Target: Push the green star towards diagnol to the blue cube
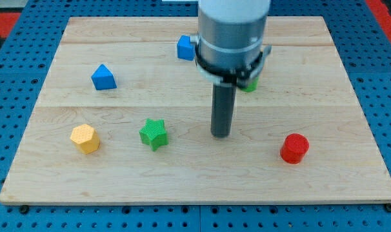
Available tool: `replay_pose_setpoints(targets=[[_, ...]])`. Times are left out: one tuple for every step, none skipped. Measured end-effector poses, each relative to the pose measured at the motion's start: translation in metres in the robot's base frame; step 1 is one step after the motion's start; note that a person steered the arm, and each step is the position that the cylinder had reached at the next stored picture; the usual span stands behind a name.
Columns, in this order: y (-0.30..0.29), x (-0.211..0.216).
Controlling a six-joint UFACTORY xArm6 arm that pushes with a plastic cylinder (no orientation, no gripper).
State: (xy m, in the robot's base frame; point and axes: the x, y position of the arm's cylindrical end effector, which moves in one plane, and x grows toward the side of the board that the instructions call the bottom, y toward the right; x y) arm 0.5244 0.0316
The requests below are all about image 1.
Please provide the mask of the green block behind arm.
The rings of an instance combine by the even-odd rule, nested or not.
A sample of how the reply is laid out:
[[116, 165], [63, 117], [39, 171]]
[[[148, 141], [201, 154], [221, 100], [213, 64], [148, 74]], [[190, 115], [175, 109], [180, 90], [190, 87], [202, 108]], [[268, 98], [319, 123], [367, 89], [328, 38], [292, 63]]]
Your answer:
[[255, 78], [254, 81], [251, 82], [247, 87], [241, 88], [241, 91], [247, 92], [247, 93], [256, 91], [258, 81], [259, 81], [259, 78], [257, 77], [257, 78]]

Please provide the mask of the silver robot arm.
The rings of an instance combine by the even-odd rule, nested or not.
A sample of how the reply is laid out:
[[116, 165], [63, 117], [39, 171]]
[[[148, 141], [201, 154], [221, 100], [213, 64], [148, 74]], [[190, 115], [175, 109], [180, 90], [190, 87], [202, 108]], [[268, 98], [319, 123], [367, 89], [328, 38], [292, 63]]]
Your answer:
[[263, 43], [270, 0], [199, 0], [198, 54], [208, 67], [240, 69]]

